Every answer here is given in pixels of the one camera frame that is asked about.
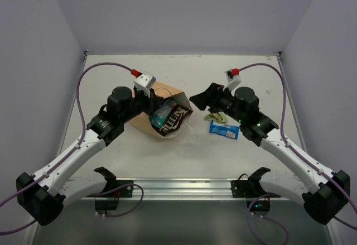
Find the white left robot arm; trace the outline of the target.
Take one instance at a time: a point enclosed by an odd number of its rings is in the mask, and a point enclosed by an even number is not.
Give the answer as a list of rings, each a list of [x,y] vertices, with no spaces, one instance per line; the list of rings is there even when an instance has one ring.
[[[85,125],[76,142],[33,175],[16,179],[17,201],[38,224],[53,222],[65,206],[86,196],[120,194],[116,177],[104,167],[89,176],[70,180],[91,157],[105,149],[124,131],[125,123],[141,113],[153,111],[155,92],[117,87],[99,113]]]

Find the brown paper bag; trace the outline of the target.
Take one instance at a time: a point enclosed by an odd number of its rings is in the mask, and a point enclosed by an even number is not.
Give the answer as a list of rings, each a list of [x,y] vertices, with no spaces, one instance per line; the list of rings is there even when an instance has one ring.
[[[178,138],[193,113],[185,92],[158,81],[152,89],[156,96],[153,110],[143,112],[129,124],[161,139]]]

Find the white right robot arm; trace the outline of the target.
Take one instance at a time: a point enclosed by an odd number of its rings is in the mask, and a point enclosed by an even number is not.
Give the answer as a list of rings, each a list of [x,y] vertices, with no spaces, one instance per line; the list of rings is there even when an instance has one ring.
[[[301,190],[268,188],[268,174],[251,179],[248,189],[261,196],[273,193],[301,203],[307,214],[316,222],[326,225],[348,203],[350,176],[318,163],[304,150],[295,147],[277,123],[259,110],[259,98],[253,89],[240,87],[235,93],[217,83],[189,99],[199,110],[223,112],[239,122],[243,136],[266,150],[287,166],[303,183]]]

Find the brown Kettle chips bag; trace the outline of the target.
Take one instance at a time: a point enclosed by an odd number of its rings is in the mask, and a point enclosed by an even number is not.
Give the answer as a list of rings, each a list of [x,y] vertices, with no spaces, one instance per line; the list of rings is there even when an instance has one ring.
[[[155,131],[163,138],[173,137],[191,114],[192,110],[178,106],[170,113],[160,128],[155,128]]]

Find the teal Fox's mint candy bag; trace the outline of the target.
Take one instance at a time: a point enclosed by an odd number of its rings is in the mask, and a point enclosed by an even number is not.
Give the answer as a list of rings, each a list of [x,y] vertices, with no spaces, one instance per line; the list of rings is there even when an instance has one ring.
[[[151,125],[160,128],[178,104],[174,99],[167,100],[153,115],[149,116]]]

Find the light blue snack bar wrapper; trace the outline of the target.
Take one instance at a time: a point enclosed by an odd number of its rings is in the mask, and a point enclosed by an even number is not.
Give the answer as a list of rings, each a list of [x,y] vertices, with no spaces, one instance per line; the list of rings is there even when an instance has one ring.
[[[210,126],[209,126],[210,133],[237,140],[239,137],[239,131],[240,131],[239,126],[220,124],[220,123],[216,123],[213,120],[210,121]]]

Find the green yellow candy wrapper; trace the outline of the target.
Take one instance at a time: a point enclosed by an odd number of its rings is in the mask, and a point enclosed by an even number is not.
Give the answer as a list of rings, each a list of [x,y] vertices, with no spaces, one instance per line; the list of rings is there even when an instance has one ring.
[[[208,113],[207,115],[205,115],[204,120],[205,121],[214,121],[219,124],[226,124],[228,122],[226,115],[222,112]]]

